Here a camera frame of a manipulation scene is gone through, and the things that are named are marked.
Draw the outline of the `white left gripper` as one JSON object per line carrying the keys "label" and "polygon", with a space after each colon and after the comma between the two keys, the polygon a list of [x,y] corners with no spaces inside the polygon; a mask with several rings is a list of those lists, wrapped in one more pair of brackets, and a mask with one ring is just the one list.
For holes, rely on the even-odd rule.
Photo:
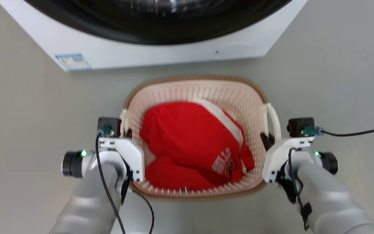
{"label": "white left gripper", "polygon": [[99,138],[101,149],[116,150],[133,171],[134,181],[144,182],[144,151],[132,139],[132,129],[126,131],[126,138]]}

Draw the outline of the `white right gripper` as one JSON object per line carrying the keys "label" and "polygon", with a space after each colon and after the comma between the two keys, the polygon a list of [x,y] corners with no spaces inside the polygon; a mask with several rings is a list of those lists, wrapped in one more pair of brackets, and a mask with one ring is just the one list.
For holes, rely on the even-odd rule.
{"label": "white right gripper", "polygon": [[260,133],[261,140],[266,150],[262,177],[266,183],[277,181],[277,175],[284,167],[286,179],[290,179],[288,162],[297,168],[303,163],[314,163],[315,156],[310,151],[314,137],[294,137],[276,140],[269,132]]}

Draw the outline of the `beige plastic laundry basket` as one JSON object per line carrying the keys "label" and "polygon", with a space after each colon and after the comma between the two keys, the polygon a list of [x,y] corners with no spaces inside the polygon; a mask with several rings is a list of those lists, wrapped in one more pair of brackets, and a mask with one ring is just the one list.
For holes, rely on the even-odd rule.
{"label": "beige plastic laundry basket", "polygon": [[150,164],[155,156],[148,151],[141,140],[144,112],[154,105],[164,102],[193,101],[205,99],[227,111],[242,127],[245,141],[255,160],[255,167],[238,183],[201,191],[170,190],[157,188],[147,180],[133,182],[131,189],[149,201],[162,202],[209,202],[232,199],[255,194],[261,191],[266,182],[262,170],[266,150],[260,133],[269,133],[268,116],[271,117],[275,138],[281,138],[281,126],[277,113],[263,90],[251,80],[231,75],[188,75],[144,82],[137,86],[127,97],[123,111],[121,136],[132,129],[132,139],[144,150],[145,165]]}

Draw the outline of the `red and white garment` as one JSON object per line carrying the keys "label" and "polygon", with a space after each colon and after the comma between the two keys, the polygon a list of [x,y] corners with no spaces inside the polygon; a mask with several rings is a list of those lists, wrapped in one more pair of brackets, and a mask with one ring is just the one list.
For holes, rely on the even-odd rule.
{"label": "red and white garment", "polygon": [[150,108],[139,135],[156,157],[145,169],[155,188],[212,189],[238,183],[255,168],[243,127],[207,100]]}

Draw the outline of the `white washing machine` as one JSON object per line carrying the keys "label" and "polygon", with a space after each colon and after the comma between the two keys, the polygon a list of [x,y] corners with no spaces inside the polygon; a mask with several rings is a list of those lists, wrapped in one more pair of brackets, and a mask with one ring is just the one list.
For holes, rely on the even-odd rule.
{"label": "white washing machine", "polygon": [[163,46],[135,45],[92,36],[49,18],[24,0],[0,0],[0,5],[65,71],[55,55],[81,53],[92,70],[262,58],[307,1],[291,0],[266,19],[223,37]]}

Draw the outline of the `blue energy label sticker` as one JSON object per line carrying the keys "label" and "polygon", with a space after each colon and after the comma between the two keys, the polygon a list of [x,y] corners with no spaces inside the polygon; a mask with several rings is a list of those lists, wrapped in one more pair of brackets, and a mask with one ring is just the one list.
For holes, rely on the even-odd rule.
{"label": "blue energy label sticker", "polygon": [[92,67],[81,53],[58,54],[56,60],[65,69],[65,71],[90,71]]}

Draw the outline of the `black round washer door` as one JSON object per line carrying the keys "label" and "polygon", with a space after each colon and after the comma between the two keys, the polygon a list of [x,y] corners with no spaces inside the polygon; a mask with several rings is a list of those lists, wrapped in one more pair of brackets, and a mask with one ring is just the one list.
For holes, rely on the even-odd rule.
{"label": "black round washer door", "polygon": [[137,45],[212,40],[273,15],[292,0],[25,0],[78,31]]}

